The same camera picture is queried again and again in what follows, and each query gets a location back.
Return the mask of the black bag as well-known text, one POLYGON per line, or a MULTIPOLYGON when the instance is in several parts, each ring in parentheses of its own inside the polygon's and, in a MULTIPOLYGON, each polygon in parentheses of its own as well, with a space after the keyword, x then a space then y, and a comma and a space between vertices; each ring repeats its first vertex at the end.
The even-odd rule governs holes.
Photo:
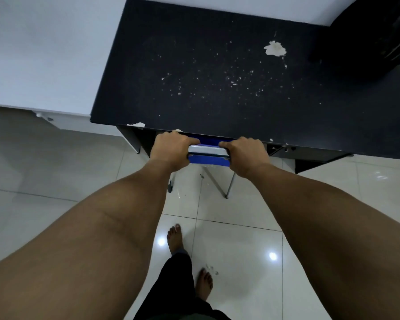
POLYGON ((400 0, 356 0, 319 35, 310 59, 377 77, 400 65, 400 0))

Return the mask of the person's black trousers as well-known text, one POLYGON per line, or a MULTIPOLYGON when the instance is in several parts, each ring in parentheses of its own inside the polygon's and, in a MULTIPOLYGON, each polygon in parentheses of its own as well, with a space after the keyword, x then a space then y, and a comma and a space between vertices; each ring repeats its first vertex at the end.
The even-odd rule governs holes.
POLYGON ((197 298, 195 285, 189 254, 171 256, 133 320, 231 320, 197 298))

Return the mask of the blue chair with metal frame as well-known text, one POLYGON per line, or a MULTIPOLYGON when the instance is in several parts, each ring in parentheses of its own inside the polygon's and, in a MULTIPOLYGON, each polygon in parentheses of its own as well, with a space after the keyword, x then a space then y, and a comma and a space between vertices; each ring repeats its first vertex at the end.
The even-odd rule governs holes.
POLYGON ((194 134, 183 133, 181 130, 176 130, 180 134, 187 135, 200 141, 197 145, 191 145, 188 150, 188 159, 192 164, 212 165, 212 166, 230 166, 229 152, 219 146, 222 140, 213 136, 201 136, 194 134))

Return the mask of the person's foot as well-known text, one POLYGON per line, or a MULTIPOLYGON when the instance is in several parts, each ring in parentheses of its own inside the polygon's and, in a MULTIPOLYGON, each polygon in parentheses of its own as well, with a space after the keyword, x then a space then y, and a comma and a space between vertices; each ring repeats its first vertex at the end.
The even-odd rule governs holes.
POLYGON ((182 230, 180 224, 171 227, 167 234, 167 243, 172 256, 177 253, 186 253, 183 245, 182 230))
POLYGON ((213 289, 213 278, 205 268, 199 271, 194 289, 195 296, 206 302, 213 289))

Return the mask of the black desk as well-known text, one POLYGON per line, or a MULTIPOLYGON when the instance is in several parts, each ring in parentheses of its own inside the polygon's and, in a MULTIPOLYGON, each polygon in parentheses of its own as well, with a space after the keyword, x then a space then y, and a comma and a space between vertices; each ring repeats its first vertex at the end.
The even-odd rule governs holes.
POLYGON ((329 27, 127 0, 93 124, 280 146, 295 160, 400 159, 400 67, 370 81, 314 58, 329 27))

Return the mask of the person's right foot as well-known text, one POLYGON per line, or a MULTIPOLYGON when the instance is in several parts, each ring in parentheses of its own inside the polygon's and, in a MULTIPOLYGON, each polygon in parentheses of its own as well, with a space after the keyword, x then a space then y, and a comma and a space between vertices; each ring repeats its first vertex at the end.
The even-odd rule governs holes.
POLYGON ((199 271, 194 289, 195 296, 206 302, 213 289, 213 278, 205 268, 199 271))

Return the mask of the person's right forearm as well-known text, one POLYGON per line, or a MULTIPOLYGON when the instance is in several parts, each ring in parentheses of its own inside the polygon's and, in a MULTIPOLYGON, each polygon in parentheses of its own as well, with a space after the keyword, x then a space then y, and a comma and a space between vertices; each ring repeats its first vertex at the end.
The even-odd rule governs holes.
POLYGON ((400 320, 400 223, 348 193, 263 163, 258 189, 332 320, 400 320))

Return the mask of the person's right hand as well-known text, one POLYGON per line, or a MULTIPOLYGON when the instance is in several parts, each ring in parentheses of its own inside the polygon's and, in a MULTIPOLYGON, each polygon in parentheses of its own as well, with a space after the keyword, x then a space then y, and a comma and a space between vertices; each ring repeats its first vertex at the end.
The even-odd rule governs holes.
POLYGON ((250 179, 262 167, 271 165, 264 144, 258 139, 240 137, 235 140, 235 151, 228 152, 230 169, 246 179, 250 179))

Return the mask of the person's left foot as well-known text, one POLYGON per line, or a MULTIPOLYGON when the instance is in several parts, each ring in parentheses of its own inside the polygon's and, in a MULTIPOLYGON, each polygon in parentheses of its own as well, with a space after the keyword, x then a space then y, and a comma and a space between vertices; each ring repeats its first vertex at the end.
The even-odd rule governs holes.
POLYGON ((182 230, 180 224, 171 227, 167 234, 167 243, 172 256, 177 253, 186 253, 183 245, 182 230))

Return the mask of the white desk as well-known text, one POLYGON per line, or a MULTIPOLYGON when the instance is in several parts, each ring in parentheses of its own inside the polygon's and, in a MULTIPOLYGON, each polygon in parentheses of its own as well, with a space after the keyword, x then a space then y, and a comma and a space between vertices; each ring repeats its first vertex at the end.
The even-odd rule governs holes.
POLYGON ((0 0, 0 107, 122 136, 90 114, 126 0, 0 0))

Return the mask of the person's left hand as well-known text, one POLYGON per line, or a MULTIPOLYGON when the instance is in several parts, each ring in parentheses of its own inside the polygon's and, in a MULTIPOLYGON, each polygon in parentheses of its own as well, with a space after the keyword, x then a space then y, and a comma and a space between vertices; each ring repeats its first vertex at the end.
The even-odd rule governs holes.
POLYGON ((180 137, 188 137, 176 130, 158 134, 150 152, 150 161, 159 164, 168 173, 177 172, 188 166, 189 147, 182 147, 180 137))

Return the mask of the person's left forearm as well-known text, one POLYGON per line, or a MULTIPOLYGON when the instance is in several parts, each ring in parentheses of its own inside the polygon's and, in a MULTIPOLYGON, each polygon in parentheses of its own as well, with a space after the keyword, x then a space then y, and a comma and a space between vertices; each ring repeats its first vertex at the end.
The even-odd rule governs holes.
POLYGON ((0 261, 0 320, 123 320, 148 273, 171 173, 154 159, 0 261))

